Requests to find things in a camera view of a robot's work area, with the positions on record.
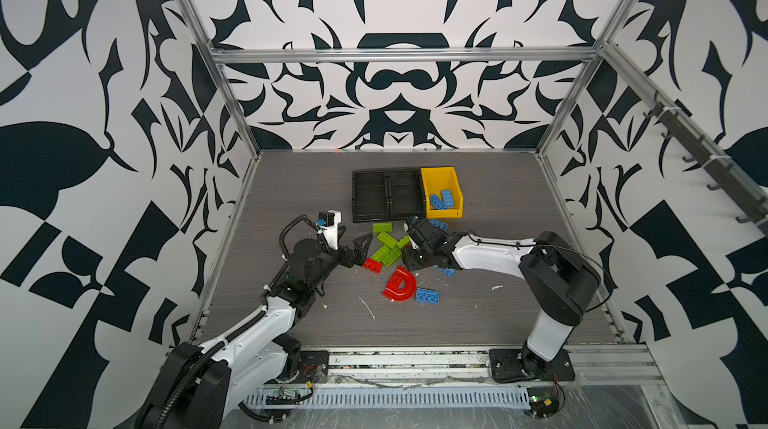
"yellow bin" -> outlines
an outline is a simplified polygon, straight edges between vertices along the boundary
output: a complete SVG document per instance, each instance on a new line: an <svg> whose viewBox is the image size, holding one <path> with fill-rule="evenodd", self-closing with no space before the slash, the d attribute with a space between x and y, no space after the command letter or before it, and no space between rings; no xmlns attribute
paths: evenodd
<svg viewBox="0 0 768 429"><path fill-rule="evenodd" d="M458 186L456 169L453 167L422 167L422 182L424 183L424 196L427 199L428 219L458 219L464 213L464 195L462 188ZM442 199L442 191L449 189L453 196L453 208L442 211L433 209L429 203L429 196L437 194Z"/></svg>

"blue lego brick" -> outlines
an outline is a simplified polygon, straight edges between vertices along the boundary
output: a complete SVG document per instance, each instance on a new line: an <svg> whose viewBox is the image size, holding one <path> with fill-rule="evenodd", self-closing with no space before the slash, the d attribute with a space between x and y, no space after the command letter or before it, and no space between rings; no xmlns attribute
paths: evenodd
<svg viewBox="0 0 768 429"><path fill-rule="evenodd" d="M438 221L437 219L427 219L430 224L437 227L437 229L441 229L445 232L448 232L448 224L444 223L443 221Z"/></svg>
<svg viewBox="0 0 768 429"><path fill-rule="evenodd" d="M441 271L443 274L447 275L449 278L452 278L453 275L456 273L455 269L444 269L437 265L435 266L435 269L437 269L438 271Z"/></svg>
<svg viewBox="0 0 768 429"><path fill-rule="evenodd" d="M439 304L440 293L438 291L430 291L429 289L417 289L416 302L426 302L427 304Z"/></svg>
<svg viewBox="0 0 768 429"><path fill-rule="evenodd" d="M442 202L446 205L446 209L453 209L453 194L450 189L446 189L442 192Z"/></svg>
<svg viewBox="0 0 768 429"><path fill-rule="evenodd" d="M442 211L444 208L446 208L446 204L437 196L437 194L432 194L429 196L429 203L432 204L432 207L436 208L438 211Z"/></svg>

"plastic storage bin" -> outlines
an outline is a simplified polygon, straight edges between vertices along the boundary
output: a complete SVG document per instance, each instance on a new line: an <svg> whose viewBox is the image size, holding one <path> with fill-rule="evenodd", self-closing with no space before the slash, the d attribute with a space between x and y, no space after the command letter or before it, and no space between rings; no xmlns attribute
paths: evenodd
<svg viewBox="0 0 768 429"><path fill-rule="evenodd" d="M422 167L422 182L426 200L428 219L458 219L464 213L464 195L458 186L456 169L453 167ZM442 197L442 191L449 189L453 194L453 208L437 210L429 204L429 196L437 194Z"/></svg>
<svg viewBox="0 0 768 429"><path fill-rule="evenodd" d="M426 216L419 168L352 172L352 222L402 221Z"/></svg>

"green lego brick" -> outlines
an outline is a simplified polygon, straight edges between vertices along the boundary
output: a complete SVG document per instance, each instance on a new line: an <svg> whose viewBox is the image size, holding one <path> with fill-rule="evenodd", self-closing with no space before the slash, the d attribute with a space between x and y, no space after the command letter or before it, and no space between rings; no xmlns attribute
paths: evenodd
<svg viewBox="0 0 768 429"><path fill-rule="evenodd" d="M390 265L394 264L395 261L400 259L401 255L402 252L397 247L389 249L389 252L387 252L382 258L382 264L384 264L386 267L389 267Z"/></svg>
<svg viewBox="0 0 768 429"><path fill-rule="evenodd" d="M398 249L402 249L402 248L406 247L406 246L407 246L408 244L410 244L410 243L411 243L411 238L409 238L408 236L406 236L406 237L404 237L404 238L400 239L400 240L397 242L397 244L395 244L395 247L397 247Z"/></svg>
<svg viewBox="0 0 768 429"><path fill-rule="evenodd" d="M373 233L379 234L381 232L392 232L392 223L374 223Z"/></svg>
<svg viewBox="0 0 768 429"><path fill-rule="evenodd" d="M397 239L393 238L391 235L387 234L386 232L379 233L379 236L377 237L379 241L381 241L385 246L388 248L393 248L397 245Z"/></svg>
<svg viewBox="0 0 768 429"><path fill-rule="evenodd" d="M381 262L384 255L389 252L389 248L383 245L378 251L374 252L371 256L371 260Z"/></svg>

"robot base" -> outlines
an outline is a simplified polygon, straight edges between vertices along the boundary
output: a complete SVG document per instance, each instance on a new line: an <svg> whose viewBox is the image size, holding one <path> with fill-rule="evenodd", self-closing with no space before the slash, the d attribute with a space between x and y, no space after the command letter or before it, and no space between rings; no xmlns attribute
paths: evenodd
<svg viewBox="0 0 768 429"><path fill-rule="evenodd" d="M499 384L508 384L511 382L523 382L529 379L530 364L527 364L523 358L522 349L491 349L488 356L491 359L491 376ZM568 352L561 349L554 359L546 364L535 376L541 381L552 381L554 375L558 376L558 381L575 381L576 373L571 364L571 358Z"/></svg>

